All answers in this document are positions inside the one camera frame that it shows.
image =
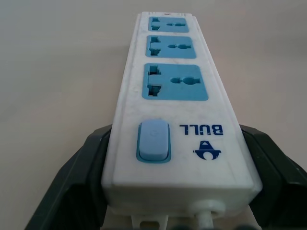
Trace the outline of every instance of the blue rocker switch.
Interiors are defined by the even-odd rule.
[[[169,125],[162,119],[143,121],[139,126],[137,159],[147,163],[170,160]]]

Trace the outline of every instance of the table surface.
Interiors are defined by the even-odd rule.
[[[195,15],[239,123],[269,134],[307,169],[307,1],[5,0],[0,229],[23,229],[60,167],[112,123],[142,11]],[[249,209],[215,225],[238,223],[255,224]],[[108,213],[105,226],[131,221]]]

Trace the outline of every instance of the electrical outlet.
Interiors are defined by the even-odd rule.
[[[149,31],[187,33],[189,28],[184,18],[150,17]]]
[[[147,36],[146,56],[152,58],[196,58],[193,42],[183,36]]]
[[[142,97],[206,101],[208,94],[198,66],[149,63],[144,66]]]

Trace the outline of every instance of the white power strip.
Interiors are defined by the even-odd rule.
[[[101,183],[113,212],[132,216],[134,228],[155,220],[165,229],[168,216],[195,215],[210,226],[210,215],[236,215],[261,190],[191,14],[138,15]]]

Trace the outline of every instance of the scratched plastic casing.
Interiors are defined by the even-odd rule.
[[[184,18],[187,33],[150,31],[150,17]],[[188,36],[196,58],[148,57],[150,35]],[[142,97],[148,63],[197,65],[208,100],[147,100]],[[161,164],[136,158],[138,128],[146,119],[169,124],[171,160]],[[201,150],[214,150],[214,154]],[[124,215],[191,216],[190,206],[218,201],[235,215],[262,184],[198,22],[191,14],[138,15],[119,93],[105,168],[103,190],[113,212]]]

